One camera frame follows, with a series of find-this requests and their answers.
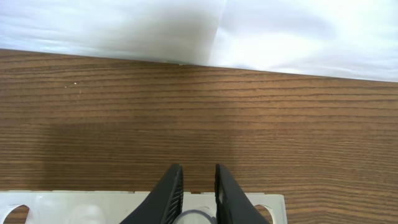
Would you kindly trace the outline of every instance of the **tabletop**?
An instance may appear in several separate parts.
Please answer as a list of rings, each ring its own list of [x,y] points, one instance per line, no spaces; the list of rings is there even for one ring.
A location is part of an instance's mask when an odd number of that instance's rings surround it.
[[[0,190],[282,194],[289,223],[398,222],[398,83],[0,50]]]

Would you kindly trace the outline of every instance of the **brown wooden surface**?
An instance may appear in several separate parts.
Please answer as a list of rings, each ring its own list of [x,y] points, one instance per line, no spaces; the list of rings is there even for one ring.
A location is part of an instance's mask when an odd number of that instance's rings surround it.
[[[0,51],[1,190],[150,190],[215,164],[289,223],[398,222],[398,83]]]

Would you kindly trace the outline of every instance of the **white cloth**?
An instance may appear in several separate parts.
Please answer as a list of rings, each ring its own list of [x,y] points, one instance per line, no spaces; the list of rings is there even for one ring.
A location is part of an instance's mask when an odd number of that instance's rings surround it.
[[[2,0],[0,48],[398,82],[398,1]]]

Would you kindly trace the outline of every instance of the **cutout hole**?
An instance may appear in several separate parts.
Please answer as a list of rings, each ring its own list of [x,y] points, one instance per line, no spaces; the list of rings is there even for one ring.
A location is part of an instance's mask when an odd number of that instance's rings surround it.
[[[269,213],[268,209],[262,205],[256,205],[254,208],[259,211],[259,213],[270,223],[273,224],[274,221],[272,220],[272,215]]]
[[[29,208],[21,205],[15,208],[4,221],[4,224],[25,224]]]

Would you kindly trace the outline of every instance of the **white sheet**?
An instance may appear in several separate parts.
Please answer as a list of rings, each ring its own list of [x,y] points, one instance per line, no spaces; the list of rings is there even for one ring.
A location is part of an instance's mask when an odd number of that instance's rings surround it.
[[[398,1],[2,0],[0,48],[398,82]]]

